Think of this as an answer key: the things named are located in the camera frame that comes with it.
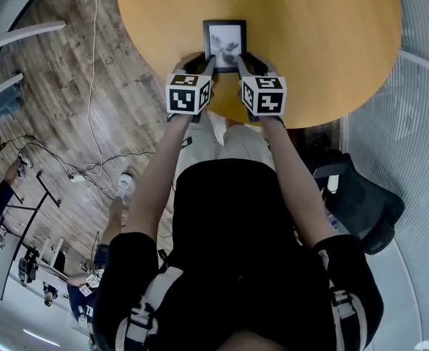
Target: photo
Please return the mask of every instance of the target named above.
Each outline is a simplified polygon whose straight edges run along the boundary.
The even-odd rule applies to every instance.
[[[245,21],[205,21],[206,56],[216,56],[217,72],[236,72],[236,57],[246,52]]]

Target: round wooden table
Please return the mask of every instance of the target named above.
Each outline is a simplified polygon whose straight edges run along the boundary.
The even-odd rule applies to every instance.
[[[246,20],[247,50],[273,62],[287,81],[283,120],[309,127],[345,116],[389,75],[402,33],[399,0],[118,0],[136,48],[165,79],[204,51],[204,20]],[[215,77],[209,108],[248,122],[238,74]]]

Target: power strip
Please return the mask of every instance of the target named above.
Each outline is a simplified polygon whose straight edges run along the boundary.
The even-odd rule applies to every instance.
[[[82,175],[75,175],[75,176],[71,177],[70,180],[74,184],[77,184],[78,182],[84,182],[85,181],[85,179]]]

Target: shoulder strap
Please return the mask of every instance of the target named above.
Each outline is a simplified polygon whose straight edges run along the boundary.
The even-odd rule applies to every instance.
[[[118,326],[115,339],[115,351],[148,349],[147,340],[158,331],[157,319],[154,317],[167,291],[181,277],[181,269],[170,266],[164,273],[158,274],[149,284],[142,296],[140,305]]]
[[[326,249],[319,252],[324,269],[330,258]],[[367,343],[367,320],[360,299],[346,290],[339,290],[330,279],[330,302],[336,333],[336,351],[363,351]]]

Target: wooden floor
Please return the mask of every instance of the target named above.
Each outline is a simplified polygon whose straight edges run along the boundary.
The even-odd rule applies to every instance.
[[[24,74],[21,110],[0,119],[3,141],[33,135],[81,169],[86,163],[100,160],[88,125],[94,2],[36,0],[18,27],[52,20],[65,20],[67,27],[7,45],[0,54],[0,83],[13,72]],[[120,154],[154,151],[164,131],[164,97],[126,33],[117,0],[99,0],[96,32],[91,123],[102,156],[106,160]],[[21,139],[15,143],[21,148],[27,142]],[[15,191],[25,198],[24,205],[35,206],[43,195],[35,178],[38,170],[43,170],[42,180],[62,200],[60,208],[46,200],[26,242],[41,246],[49,235],[63,237],[69,251],[66,273],[74,273],[78,263],[89,261],[96,232],[105,229],[118,176],[130,172],[137,186],[150,155],[108,162],[105,170],[113,185],[102,195],[89,182],[73,184],[60,164],[41,148],[28,146],[25,151],[35,167],[25,180],[15,184]],[[0,153],[0,178],[16,153],[12,144]],[[108,186],[104,175],[93,179],[102,188]],[[159,245],[167,251],[172,247],[172,195],[159,228]],[[5,224],[20,231],[20,223],[27,224],[31,212],[10,209],[5,214]]]

